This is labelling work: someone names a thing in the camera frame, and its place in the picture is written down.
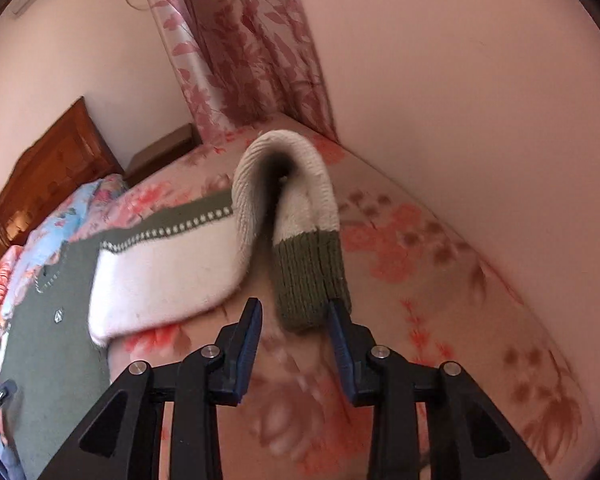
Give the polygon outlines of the green and cream knit sweater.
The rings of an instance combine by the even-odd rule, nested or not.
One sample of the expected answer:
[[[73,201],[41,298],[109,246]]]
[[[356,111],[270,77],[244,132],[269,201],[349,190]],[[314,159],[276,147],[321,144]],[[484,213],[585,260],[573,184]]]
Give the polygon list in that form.
[[[264,229],[284,330],[312,330],[329,300],[348,299],[334,190],[314,144],[274,130],[224,159],[227,186],[66,245],[16,307],[2,377],[17,392],[5,429],[27,478],[42,474],[105,391],[109,345],[219,307],[246,278]]]

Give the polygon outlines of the pink floral bed sheet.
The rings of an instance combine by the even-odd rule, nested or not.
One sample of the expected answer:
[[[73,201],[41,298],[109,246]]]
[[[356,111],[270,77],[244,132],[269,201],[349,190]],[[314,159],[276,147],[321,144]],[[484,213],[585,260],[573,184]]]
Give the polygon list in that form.
[[[337,144],[290,119],[271,125],[306,134],[335,185],[343,230],[343,261],[356,322],[376,340],[416,364],[459,360],[491,397],[551,479],[584,479],[596,448],[588,402],[567,360],[538,319],[460,238],[406,192]],[[198,146],[114,196],[102,184],[75,240],[107,228],[132,226],[162,208],[224,190],[256,130],[225,148]],[[234,321],[247,296],[268,308],[273,289],[266,258],[253,263],[239,294],[223,307],[178,327],[124,336],[108,354],[111,377],[123,364],[166,364],[185,356]],[[237,410],[219,408],[227,479],[363,479],[372,429],[370,408],[351,408],[337,385],[334,355],[319,336],[284,333],[267,313],[265,348],[258,350],[254,388]],[[274,455],[270,444],[291,443],[297,422],[317,416],[322,426],[306,454]]]

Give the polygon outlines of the blue floral folded quilt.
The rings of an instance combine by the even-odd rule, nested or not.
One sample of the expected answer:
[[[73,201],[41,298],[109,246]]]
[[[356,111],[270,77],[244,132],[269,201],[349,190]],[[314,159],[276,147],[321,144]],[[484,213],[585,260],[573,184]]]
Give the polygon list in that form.
[[[23,258],[34,266],[42,266],[91,216],[127,190],[121,174],[110,174],[82,184],[30,233],[24,245]]]

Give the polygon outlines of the wooden headboard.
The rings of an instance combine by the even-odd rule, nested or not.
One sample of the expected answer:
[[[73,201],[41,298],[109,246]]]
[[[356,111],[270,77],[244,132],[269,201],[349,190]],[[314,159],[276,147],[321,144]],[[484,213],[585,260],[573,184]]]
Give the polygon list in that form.
[[[12,168],[0,193],[0,240],[24,244],[82,184],[121,171],[85,100],[76,100]]]

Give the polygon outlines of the dark wooden nightstand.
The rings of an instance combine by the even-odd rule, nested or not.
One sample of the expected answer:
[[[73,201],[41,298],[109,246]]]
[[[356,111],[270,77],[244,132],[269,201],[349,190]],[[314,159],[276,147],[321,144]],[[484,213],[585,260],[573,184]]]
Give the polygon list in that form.
[[[201,144],[199,133],[193,124],[185,124],[137,152],[124,173],[129,188],[172,164]]]

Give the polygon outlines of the pink floral curtain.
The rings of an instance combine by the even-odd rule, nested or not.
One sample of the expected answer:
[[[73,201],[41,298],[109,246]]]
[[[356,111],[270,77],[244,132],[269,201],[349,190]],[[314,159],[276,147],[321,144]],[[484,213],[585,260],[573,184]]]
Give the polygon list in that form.
[[[147,0],[202,142],[276,113],[336,139],[298,0]]]

